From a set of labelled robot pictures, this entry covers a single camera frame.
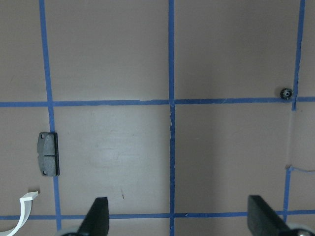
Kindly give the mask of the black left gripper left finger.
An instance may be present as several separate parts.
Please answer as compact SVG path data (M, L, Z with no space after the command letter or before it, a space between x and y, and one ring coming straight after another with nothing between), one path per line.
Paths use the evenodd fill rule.
M78 228L59 231L60 236L107 236L109 233L109 207L107 197L94 200L90 210Z

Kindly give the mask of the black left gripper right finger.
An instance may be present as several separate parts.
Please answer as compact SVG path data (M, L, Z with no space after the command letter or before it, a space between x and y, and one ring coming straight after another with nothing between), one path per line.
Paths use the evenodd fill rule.
M253 236L313 236L314 230L286 224L260 195L249 195L247 226Z

